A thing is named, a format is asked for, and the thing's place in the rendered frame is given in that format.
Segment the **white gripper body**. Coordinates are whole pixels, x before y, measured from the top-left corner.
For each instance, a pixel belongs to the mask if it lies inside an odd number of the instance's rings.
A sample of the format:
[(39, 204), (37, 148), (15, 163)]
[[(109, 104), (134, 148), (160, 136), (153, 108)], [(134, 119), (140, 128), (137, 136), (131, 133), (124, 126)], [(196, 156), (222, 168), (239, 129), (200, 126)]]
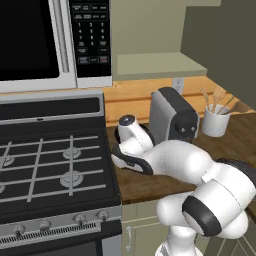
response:
[(111, 158), (112, 158), (113, 163), (121, 169), (127, 168), (130, 170), (136, 170), (136, 167), (134, 164), (126, 163), (123, 159), (118, 158), (115, 155), (111, 155)]

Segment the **olive base cabinet door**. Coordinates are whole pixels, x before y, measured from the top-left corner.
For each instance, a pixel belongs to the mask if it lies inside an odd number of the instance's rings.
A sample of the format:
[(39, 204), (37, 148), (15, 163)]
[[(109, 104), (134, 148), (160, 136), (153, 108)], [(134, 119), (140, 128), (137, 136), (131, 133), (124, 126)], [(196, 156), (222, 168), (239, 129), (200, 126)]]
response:
[[(128, 235), (126, 227), (132, 227), (132, 249), (126, 252)], [(168, 228), (156, 216), (122, 222), (122, 256), (155, 256), (158, 247), (166, 240)]]

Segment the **olive open cabinet door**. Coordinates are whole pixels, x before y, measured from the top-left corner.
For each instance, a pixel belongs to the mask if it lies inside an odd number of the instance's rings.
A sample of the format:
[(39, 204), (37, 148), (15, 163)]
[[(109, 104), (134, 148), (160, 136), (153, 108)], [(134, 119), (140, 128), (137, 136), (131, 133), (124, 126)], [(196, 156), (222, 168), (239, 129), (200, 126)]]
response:
[(186, 9), (181, 52), (207, 77), (256, 110), (256, 0)]

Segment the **olive drawer front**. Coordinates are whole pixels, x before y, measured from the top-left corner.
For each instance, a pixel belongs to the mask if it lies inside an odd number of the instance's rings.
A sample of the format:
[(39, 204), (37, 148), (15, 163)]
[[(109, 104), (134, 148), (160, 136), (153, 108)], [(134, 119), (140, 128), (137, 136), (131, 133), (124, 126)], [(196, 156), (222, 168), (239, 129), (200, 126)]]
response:
[(127, 204), (122, 206), (122, 220), (143, 219), (156, 215), (157, 200)]

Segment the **silver and black toaster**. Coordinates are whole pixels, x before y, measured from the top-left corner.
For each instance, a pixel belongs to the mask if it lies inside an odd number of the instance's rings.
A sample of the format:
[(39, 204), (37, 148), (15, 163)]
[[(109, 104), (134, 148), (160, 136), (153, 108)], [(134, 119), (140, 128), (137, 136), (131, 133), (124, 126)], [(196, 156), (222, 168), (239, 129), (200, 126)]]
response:
[(191, 142), (198, 135), (199, 123), (197, 111), (172, 87), (152, 94), (149, 131), (156, 144), (172, 139)]

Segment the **black and silver gas stove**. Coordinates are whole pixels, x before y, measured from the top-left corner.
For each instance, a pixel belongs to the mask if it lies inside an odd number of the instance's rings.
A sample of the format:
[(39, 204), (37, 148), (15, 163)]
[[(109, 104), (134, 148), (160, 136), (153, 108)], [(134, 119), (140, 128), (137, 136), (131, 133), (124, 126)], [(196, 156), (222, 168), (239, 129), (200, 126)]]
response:
[(0, 96), (0, 256), (122, 256), (121, 217), (102, 91)]

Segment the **white utensil pot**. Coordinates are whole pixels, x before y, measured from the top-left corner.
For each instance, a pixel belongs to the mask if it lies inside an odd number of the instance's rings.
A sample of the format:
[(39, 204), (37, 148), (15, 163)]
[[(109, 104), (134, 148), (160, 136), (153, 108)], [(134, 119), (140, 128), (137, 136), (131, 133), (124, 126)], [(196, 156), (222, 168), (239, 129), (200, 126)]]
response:
[(210, 137), (222, 137), (227, 129), (230, 115), (229, 108), (217, 104), (215, 112), (212, 112), (213, 105), (210, 104), (204, 112), (202, 121), (202, 132)]

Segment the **wooden spatula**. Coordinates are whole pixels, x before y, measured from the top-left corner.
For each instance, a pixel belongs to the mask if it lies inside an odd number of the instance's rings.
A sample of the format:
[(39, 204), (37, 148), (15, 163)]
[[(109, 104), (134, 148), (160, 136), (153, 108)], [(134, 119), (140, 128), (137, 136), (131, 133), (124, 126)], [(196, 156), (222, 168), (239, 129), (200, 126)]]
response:
[(212, 112), (215, 112), (216, 106), (218, 104), (218, 102), (225, 96), (226, 90), (223, 89), (221, 86), (217, 85), (214, 93), (212, 95), (214, 103), (213, 103), (213, 107), (212, 107)]

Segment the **white and black microwave oven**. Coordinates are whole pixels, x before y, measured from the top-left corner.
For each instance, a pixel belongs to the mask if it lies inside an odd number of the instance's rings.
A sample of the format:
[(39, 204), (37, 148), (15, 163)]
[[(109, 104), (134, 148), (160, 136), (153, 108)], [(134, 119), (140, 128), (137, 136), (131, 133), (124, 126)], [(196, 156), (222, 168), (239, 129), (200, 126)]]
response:
[(112, 84), (110, 0), (60, 0), (64, 73), (49, 0), (0, 0), (0, 93)]

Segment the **white wall outlet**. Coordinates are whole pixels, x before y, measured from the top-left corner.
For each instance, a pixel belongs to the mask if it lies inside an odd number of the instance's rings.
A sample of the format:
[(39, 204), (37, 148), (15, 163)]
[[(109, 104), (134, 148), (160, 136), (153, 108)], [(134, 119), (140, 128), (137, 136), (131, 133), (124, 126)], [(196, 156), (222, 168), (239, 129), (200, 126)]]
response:
[(183, 93), (184, 89), (184, 78), (173, 78), (172, 79), (172, 87), (179, 93)]

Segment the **olive open wall cabinet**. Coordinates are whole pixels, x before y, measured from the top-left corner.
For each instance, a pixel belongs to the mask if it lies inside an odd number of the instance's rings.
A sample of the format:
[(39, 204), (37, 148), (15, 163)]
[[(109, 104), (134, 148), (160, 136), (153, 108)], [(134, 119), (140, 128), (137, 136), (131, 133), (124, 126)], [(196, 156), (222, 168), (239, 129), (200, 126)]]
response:
[(111, 0), (113, 79), (138, 80), (205, 75), (181, 52), (186, 11), (221, 0)]

